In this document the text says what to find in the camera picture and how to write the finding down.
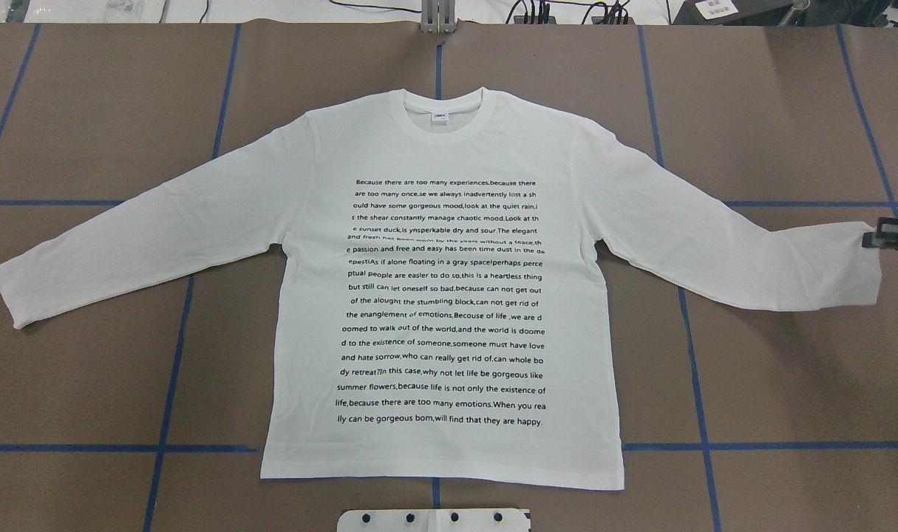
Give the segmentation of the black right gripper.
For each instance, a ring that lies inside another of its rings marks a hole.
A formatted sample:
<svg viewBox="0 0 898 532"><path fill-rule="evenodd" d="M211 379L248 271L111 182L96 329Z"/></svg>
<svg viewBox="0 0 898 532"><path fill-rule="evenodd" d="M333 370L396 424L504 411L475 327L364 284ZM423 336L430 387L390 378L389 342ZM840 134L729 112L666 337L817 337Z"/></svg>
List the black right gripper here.
<svg viewBox="0 0 898 532"><path fill-rule="evenodd" d="M898 251L898 218L879 218L874 231L863 234L862 247Z"/></svg>

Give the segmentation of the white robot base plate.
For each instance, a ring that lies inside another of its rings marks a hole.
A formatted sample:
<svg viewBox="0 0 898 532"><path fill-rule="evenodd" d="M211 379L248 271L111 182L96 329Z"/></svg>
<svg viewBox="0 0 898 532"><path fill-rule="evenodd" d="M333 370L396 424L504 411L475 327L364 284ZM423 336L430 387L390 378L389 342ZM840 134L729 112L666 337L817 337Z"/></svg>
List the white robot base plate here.
<svg viewBox="0 0 898 532"><path fill-rule="evenodd" d="M530 531L529 511L517 508L347 511L337 531Z"/></svg>

